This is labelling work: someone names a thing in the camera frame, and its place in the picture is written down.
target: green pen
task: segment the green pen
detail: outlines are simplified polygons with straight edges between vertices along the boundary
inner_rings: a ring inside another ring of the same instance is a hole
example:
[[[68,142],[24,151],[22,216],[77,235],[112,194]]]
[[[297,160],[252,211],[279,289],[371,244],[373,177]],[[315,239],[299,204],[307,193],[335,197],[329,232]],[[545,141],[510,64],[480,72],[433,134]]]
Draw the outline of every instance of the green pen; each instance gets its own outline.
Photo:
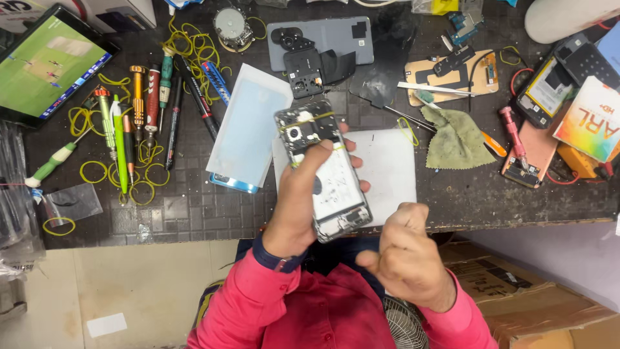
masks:
[[[123,194],[127,194],[127,162],[125,160],[125,142],[123,141],[123,117],[120,111],[120,102],[118,95],[114,95],[114,102],[110,111],[114,120],[114,134],[116,136],[116,148],[118,153],[118,178],[120,179],[120,188]]]

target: pink screwdriver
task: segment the pink screwdriver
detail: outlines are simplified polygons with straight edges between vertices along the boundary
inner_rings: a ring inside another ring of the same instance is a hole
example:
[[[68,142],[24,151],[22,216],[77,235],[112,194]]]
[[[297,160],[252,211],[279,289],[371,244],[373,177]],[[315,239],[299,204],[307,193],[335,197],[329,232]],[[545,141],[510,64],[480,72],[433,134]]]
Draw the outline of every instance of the pink screwdriver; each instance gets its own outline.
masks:
[[[511,107],[504,107],[500,109],[499,113],[503,116],[504,121],[506,122],[506,129],[508,129],[508,133],[512,137],[516,157],[521,161],[521,166],[526,171],[529,171],[528,159],[525,157],[525,147],[523,146],[523,143],[521,143],[515,122],[512,121],[512,116],[510,115],[511,111]]]

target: gray phone back cover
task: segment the gray phone back cover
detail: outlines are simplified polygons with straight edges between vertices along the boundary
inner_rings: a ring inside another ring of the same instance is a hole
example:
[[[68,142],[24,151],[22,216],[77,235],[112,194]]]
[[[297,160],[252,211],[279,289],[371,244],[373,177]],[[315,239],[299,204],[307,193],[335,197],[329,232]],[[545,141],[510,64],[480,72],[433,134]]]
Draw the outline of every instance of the gray phone back cover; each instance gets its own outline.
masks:
[[[355,51],[355,63],[370,64],[374,62],[373,38],[370,34],[368,17],[331,18],[304,20],[295,22],[269,23],[267,25],[267,41],[269,60],[273,71],[285,71],[284,54],[287,52],[279,43],[271,40],[274,29],[297,27],[304,38],[315,42],[319,53],[334,50],[342,56]]]

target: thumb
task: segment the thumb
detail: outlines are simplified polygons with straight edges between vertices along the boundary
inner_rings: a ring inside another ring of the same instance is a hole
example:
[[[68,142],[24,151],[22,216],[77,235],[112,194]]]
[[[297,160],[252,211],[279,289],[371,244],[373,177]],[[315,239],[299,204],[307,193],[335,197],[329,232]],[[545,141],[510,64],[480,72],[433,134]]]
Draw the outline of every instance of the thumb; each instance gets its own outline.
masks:
[[[334,143],[329,139],[324,139],[319,144],[308,148],[304,160],[297,168],[296,175],[303,178],[302,182],[313,185],[316,171],[327,161],[333,151]]]
[[[366,268],[372,275],[379,273],[379,253],[371,250],[359,252],[355,264]]]

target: pink shirt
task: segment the pink shirt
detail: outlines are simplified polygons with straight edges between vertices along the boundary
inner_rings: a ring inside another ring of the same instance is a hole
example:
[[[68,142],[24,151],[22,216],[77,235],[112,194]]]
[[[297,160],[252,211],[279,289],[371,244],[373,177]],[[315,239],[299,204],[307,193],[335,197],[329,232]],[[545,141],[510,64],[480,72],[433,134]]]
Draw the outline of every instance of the pink shirt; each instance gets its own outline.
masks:
[[[496,349],[474,301],[457,285],[445,313],[420,308],[431,349]],[[395,348],[383,305],[359,273],[340,264],[327,276],[276,273],[252,250],[230,270],[188,348]]]

